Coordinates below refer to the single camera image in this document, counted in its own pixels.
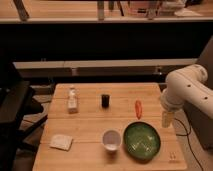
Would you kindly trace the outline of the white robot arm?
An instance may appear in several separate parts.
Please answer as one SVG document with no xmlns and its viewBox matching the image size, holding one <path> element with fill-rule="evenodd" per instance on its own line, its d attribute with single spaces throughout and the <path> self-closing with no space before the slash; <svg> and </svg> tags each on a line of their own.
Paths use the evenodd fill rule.
<svg viewBox="0 0 213 171">
<path fill-rule="evenodd" d="M 204 85 L 207 79 L 207 70 L 198 64 L 174 70 L 166 76 L 167 87 L 160 95 L 163 128 L 170 126 L 174 113 L 185 101 L 213 119 L 213 90 Z"/>
</svg>

